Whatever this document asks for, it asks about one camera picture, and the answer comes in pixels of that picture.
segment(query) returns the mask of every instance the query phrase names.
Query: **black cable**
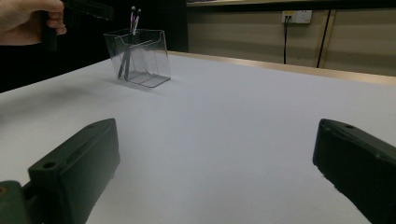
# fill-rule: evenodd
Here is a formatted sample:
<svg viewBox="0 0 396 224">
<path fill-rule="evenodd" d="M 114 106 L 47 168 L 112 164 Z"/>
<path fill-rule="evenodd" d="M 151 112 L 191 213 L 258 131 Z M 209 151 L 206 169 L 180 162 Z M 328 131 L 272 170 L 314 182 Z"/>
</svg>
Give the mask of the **black cable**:
<svg viewBox="0 0 396 224">
<path fill-rule="evenodd" d="M 288 41 L 288 26 L 289 26 L 289 19 L 290 17 L 285 18 L 285 22 L 283 23 L 284 26 L 284 33 L 285 33 L 285 46 L 283 47 L 283 64 L 286 64 L 286 42 Z"/>
<path fill-rule="evenodd" d="M 320 66 L 321 55 L 323 53 L 324 41 L 326 39 L 327 27 L 329 25 L 329 19 L 330 19 L 331 14 L 332 14 L 332 11 L 329 10 L 329 12 L 327 14 L 326 26 L 324 27 L 324 33 L 323 33 L 322 41 L 321 41 L 321 44 L 320 44 L 320 51 L 319 51 L 319 56 L 318 56 L 317 68 L 319 68 L 319 66 Z"/>
</svg>

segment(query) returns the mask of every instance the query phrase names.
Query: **human hand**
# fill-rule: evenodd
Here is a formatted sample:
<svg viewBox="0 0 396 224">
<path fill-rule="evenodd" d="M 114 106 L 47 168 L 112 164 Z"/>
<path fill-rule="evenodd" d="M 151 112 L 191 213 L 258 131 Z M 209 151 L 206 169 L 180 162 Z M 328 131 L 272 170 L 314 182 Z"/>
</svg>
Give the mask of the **human hand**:
<svg viewBox="0 0 396 224">
<path fill-rule="evenodd" d="M 64 3 L 60 0 L 0 0 L 0 45 L 41 42 L 42 11 L 58 35 L 66 33 Z"/>
</svg>

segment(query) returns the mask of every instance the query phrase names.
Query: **transparent box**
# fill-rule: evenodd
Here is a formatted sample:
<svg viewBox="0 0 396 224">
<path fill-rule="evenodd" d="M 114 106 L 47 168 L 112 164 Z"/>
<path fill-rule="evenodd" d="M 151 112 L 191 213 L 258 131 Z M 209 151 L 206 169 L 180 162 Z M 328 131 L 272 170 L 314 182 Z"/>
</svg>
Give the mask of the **transparent box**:
<svg viewBox="0 0 396 224">
<path fill-rule="evenodd" d="M 118 79 L 156 87 L 171 79 L 165 32 L 129 29 L 104 34 Z"/>
</svg>

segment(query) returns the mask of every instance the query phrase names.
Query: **dark background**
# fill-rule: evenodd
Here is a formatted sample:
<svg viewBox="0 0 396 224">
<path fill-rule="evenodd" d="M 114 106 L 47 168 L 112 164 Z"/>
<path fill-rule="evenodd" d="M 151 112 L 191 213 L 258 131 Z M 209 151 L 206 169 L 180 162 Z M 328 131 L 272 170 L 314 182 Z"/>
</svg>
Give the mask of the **dark background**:
<svg viewBox="0 0 396 224">
<path fill-rule="evenodd" d="M 138 28 L 165 30 L 168 50 L 188 51 L 186 0 L 97 0 L 113 6 L 113 21 L 78 15 L 67 25 L 67 34 L 58 36 L 55 52 L 33 46 L 0 47 L 0 92 L 13 90 L 47 78 L 108 59 L 103 34 L 130 25 L 131 7 L 142 10 Z M 66 9 L 66 17 L 74 12 Z"/>
</svg>

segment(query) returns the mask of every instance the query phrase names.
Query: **gripper screw hole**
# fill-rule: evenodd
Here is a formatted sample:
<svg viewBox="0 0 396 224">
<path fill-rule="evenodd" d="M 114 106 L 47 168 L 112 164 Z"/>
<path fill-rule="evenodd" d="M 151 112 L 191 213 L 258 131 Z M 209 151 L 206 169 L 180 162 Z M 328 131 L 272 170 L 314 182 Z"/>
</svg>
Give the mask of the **gripper screw hole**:
<svg viewBox="0 0 396 224">
<path fill-rule="evenodd" d="M 56 165 L 56 162 L 50 161 L 43 165 L 44 169 L 50 169 Z"/>
</svg>

